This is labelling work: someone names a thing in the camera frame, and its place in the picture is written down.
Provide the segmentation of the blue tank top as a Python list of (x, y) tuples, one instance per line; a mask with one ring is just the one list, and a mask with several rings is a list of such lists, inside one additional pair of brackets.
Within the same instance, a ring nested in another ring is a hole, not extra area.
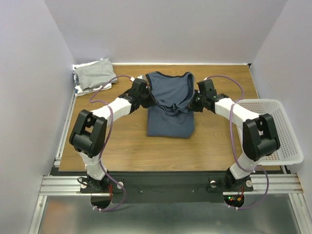
[(188, 109), (194, 97), (195, 77), (159, 71), (146, 74), (156, 105), (148, 109), (147, 136), (189, 138), (195, 130), (194, 112)]

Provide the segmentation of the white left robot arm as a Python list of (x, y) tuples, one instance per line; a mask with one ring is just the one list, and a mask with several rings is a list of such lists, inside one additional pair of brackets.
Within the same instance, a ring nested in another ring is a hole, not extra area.
[(112, 133), (113, 123), (117, 119), (129, 115), (139, 107), (149, 108), (156, 104), (148, 82), (142, 78), (130, 78), (132, 86), (119, 95), (113, 102), (93, 110), (80, 111), (69, 143), (81, 156), (87, 170), (87, 178), (79, 180), (81, 186), (89, 187), (97, 192), (109, 188), (107, 169), (101, 159), (104, 148)]

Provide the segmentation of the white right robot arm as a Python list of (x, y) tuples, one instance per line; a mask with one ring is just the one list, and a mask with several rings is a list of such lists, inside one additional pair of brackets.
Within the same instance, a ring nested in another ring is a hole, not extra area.
[(195, 112), (207, 109), (228, 119), (230, 132), (234, 126), (242, 131), (241, 156), (237, 156), (234, 137), (230, 137), (235, 163), (227, 169), (224, 178), (225, 187), (236, 190), (255, 171), (262, 158), (279, 150), (280, 140), (274, 119), (270, 114), (249, 111), (227, 95), (217, 93), (211, 77), (197, 85), (188, 108)]

